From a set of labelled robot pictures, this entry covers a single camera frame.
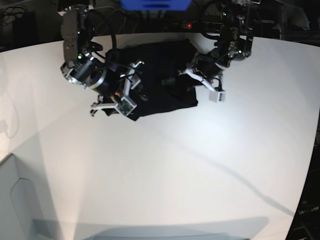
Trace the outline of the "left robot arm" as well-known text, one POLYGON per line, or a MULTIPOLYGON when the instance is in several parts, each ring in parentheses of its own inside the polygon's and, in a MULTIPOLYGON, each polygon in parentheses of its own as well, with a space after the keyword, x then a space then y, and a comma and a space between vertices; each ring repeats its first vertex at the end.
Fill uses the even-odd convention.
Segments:
POLYGON ((218 4, 220 29, 218 35, 209 35, 204 29, 203 37, 214 40, 214 48, 200 53, 189 39, 175 39, 161 43, 168 56, 176 64, 175 72, 160 81, 154 99, 158 104, 194 107, 198 104, 195 87, 210 90, 210 100, 223 102, 223 71, 231 61, 242 61, 252 53, 253 29, 251 27, 251 0, 210 0, 198 14, 198 24, 203 24, 206 10, 218 4))

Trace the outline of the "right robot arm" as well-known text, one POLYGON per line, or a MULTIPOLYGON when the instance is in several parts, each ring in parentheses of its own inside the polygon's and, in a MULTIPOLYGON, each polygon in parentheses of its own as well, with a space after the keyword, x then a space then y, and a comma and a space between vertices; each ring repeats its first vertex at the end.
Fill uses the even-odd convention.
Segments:
POLYGON ((141 93, 140 66, 142 60, 121 63, 116 34, 110 21, 95 10, 93 0, 70 0, 62 7, 61 36, 63 38, 64 63, 60 70, 71 84, 90 89, 98 94, 90 106, 90 115, 98 111, 118 113, 129 117, 137 108, 130 93, 141 93), (97 28, 90 20, 93 14, 101 19, 111 37, 111 50, 101 55, 103 46, 92 39, 97 28))

